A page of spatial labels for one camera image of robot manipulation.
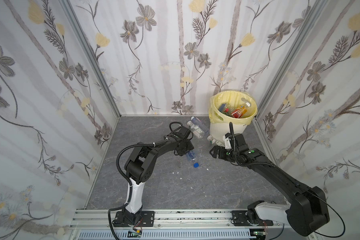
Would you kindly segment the blue label clear bottle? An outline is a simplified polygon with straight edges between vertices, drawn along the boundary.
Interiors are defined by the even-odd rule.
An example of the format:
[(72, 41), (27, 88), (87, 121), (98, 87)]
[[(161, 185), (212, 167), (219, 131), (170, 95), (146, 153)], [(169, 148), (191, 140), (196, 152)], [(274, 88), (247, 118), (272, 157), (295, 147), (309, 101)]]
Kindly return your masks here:
[(194, 151), (189, 151), (186, 153), (186, 157), (189, 161), (195, 161), (196, 160), (196, 154)]

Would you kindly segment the clear bottle white cap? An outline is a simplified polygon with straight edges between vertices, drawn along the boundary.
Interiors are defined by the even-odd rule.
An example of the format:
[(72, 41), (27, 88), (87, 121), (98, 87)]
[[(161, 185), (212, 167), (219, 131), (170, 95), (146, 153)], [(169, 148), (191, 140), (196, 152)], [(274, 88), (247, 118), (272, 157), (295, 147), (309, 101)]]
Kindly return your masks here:
[(199, 126), (195, 125), (192, 121), (188, 121), (187, 125), (189, 126), (194, 136), (198, 139), (202, 139), (205, 136), (205, 132)]

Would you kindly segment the clear bottle blue tint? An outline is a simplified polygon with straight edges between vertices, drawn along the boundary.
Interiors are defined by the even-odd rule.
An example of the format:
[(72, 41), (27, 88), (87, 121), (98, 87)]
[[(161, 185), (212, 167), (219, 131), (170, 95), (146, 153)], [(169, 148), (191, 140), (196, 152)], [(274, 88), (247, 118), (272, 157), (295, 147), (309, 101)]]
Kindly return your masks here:
[(199, 118), (191, 117), (191, 121), (194, 125), (198, 126), (206, 135), (210, 134), (209, 127), (207, 127)]

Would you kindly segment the red yellow label bottle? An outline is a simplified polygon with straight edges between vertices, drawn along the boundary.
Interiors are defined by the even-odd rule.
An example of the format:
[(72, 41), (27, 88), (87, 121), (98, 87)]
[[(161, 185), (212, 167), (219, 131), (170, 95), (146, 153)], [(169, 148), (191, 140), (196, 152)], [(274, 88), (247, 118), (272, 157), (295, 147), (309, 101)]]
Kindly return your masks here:
[(243, 105), (240, 105), (236, 108), (232, 113), (231, 116), (235, 119), (241, 118), (251, 107), (251, 103), (245, 102)]

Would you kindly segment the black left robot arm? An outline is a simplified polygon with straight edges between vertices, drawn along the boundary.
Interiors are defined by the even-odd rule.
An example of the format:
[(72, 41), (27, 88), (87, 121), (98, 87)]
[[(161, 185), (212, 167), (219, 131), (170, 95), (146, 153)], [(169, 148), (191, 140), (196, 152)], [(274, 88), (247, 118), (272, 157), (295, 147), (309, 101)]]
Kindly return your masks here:
[(116, 158), (120, 175), (128, 183), (126, 202), (121, 207), (108, 210), (111, 228), (122, 224), (136, 226), (143, 220), (143, 192), (145, 183), (153, 174), (157, 159), (169, 152), (184, 156), (194, 149), (191, 142), (194, 134), (180, 122), (171, 122), (170, 133), (160, 142), (137, 143), (122, 149)]

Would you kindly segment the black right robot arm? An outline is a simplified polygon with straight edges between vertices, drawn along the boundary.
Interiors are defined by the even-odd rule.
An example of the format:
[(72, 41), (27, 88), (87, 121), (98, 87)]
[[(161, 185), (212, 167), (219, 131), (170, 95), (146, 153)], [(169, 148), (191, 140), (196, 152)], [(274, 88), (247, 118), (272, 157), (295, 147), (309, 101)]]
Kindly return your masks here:
[(307, 237), (329, 223), (328, 205), (322, 189), (301, 183), (272, 163), (262, 151), (250, 149), (242, 134), (226, 134), (226, 137), (229, 146), (214, 146), (210, 155), (253, 170), (271, 183), (289, 202), (288, 205), (281, 205), (259, 200), (248, 205), (246, 219), (249, 224), (279, 222)]

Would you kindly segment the white bin with yellow bag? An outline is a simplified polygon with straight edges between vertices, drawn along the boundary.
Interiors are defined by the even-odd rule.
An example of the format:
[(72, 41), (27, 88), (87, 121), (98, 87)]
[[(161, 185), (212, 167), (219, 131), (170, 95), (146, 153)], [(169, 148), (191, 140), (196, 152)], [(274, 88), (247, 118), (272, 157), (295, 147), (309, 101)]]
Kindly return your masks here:
[(210, 135), (222, 141), (233, 124), (234, 133), (243, 133), (258, 113), (255, 99), (246, 92), (223, 91), (209, 100)]

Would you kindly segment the clear bottle white green label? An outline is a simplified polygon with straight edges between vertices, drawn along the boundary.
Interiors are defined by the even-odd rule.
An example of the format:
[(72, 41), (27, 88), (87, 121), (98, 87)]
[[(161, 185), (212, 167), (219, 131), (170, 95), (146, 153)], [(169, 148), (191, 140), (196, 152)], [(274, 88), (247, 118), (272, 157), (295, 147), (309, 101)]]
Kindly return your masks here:
[(222, 143), (221, 141), (215, 139), (213, 136), (209, 135), (207, 137), (207, 140), (212, 144), (212, 145), (217, 145), (217, 146), (220, 146), (220, 147), (225, 147), (225, 144)]

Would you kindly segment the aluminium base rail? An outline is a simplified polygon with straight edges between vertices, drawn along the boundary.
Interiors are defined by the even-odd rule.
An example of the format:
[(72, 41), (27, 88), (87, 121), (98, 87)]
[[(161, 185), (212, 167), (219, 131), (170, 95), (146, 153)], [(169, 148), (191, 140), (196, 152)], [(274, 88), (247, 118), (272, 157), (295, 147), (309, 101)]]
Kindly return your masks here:
[(241, 224), (232, 210), (149, 210), (142, 223), (110, 228), (106, 210), (77, 210), (68, 240), (302, 240), (279, 222)]

